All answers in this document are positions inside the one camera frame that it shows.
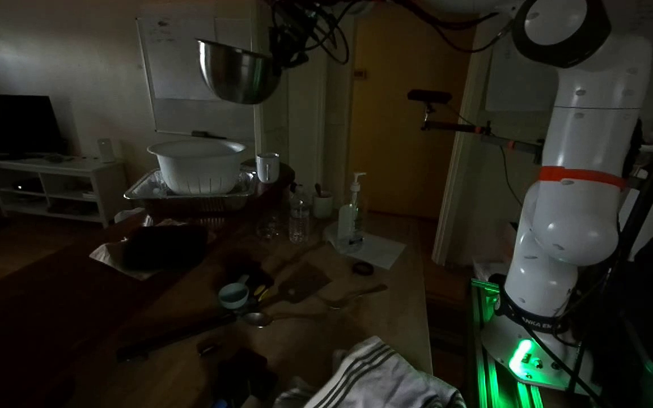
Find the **metal bowl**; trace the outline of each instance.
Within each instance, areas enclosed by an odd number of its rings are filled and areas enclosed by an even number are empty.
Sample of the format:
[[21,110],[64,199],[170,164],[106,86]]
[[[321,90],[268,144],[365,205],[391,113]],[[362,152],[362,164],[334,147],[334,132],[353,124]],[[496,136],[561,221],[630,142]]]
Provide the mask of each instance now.
[[280,83],[274,59],[225,43],[197,40],[199,69],[213,92],[239,105],[260,105]]

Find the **white bowl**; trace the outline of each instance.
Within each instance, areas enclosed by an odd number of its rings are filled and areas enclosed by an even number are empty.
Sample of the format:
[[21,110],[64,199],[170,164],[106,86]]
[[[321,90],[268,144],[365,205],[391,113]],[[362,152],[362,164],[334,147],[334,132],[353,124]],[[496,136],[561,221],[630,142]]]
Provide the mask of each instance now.
[[239,183],[246,144],[187,139],[148,147],[159,159],[166,186],[181,194],[226,193]]

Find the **plastic container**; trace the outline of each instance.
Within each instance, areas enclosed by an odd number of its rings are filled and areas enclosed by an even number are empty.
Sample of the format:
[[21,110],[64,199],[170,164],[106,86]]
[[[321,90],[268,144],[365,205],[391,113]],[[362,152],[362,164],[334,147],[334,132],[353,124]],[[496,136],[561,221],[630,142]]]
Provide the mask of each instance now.
[[159,159],[161,177],[172,193],[215,194],[239,183],[246,144],[232,140],[187,139],[148,147]]
[[310,203],[301,186],[294,186],[289,213],[289,241],[303,243],[310,234]]
[[343,252],[357,252],[362,245],[359,193],[362,190],[361,177],[365,175],[367,171],[353,171],[352,202],[343,203],[338,213],[335,241]]

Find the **white cabinet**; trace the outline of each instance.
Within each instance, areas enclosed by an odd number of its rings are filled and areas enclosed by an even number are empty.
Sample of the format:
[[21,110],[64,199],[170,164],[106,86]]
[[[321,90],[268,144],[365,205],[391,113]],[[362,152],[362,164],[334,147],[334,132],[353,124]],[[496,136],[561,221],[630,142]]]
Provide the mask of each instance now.
[[123,193],[123,165],[114,160],[0,160],[0,205],[5,213],[34,213],[106,226],[125,208]]

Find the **table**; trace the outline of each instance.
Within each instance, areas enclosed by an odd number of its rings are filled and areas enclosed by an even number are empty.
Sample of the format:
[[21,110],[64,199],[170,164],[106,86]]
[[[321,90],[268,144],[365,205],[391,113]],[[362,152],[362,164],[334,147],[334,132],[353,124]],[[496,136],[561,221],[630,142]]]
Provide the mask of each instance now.
[[[402,218],[370,218],[367,229],[402,237]],[[232,229],[189,272],[134,281],[87,258],[102,241],[132,226],[109,229],[0,281],[0,405],[40,405],[56,396],[68,405],[197,405],[208,398],[215,358],[199,358],[201,337],[219,340],[222,355],[250,347],[269,360],[282,382],[301,375],[316,385],[328,379],[331,352],[367,336],[382,336],[417,370],[431,372],[422,256],[407,246],[393,270],[352,275],[352,260],[335,253],[321,234],[309,243],[265,243],[251,224]],[[310,297],[274,303],[276,317],[259,330],[235,321],[154,352],[148,360],[117,362],[117,345],[154,323],[215,310],[215,283],[230,258],[255,258],[276,281],[301,262],[317,264],[331,283],[320,293],[340,298],[350,289],[386,283],[388,289],[328,310]]]

